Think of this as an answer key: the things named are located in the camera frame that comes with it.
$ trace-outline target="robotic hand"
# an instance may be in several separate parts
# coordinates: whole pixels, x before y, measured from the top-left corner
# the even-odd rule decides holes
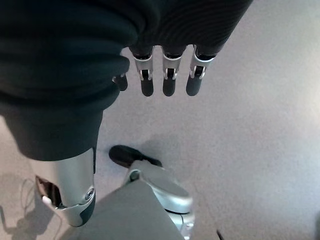
[[[30,158],[42,200],[72,226],[90,218],[103,110],[128,85],[123,48],[151,96],[152,49],[160,45],[163,92],[171,96],[192,44],[186,92],[194,96],[251,1],[1,1],[0,114]]]

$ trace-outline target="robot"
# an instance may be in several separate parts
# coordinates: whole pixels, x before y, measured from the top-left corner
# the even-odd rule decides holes
[[[22,154],[30,159],[42,201],[66,223],[91,217],[96,191],[96,146],[103,110],[128,86],[129,47],[142,93],[153,86],[153,47],[163,51],[163,93],[172,96],[187,45],[193,45],[186,93],[200,91],[205,73],[252,0],[34,0],[0,3],[0,114]],[[161,162],[125,146],[110,158],[128,168],[110,208],[143,196],[141,215],[110,239],[190,239],[193,199]],[[132,201],[123,195],[132,193]]]

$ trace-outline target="gray floor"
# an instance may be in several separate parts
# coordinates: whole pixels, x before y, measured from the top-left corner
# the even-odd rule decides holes
[[[108,157],[124,144],[161,159],[193,194],[195,240],[217,240],[216,229],[225,240],[319,240],[320,1],[256,0],[195,97],[185,93],[191,54],[172,97],[162,93],[159,48],[152,97],[131,62],[129,87],[100,128],[97,204],[124,177]],[[68,229],[34,198],[32,171],[2,120],[0,146],[1,240],[88,231]]]

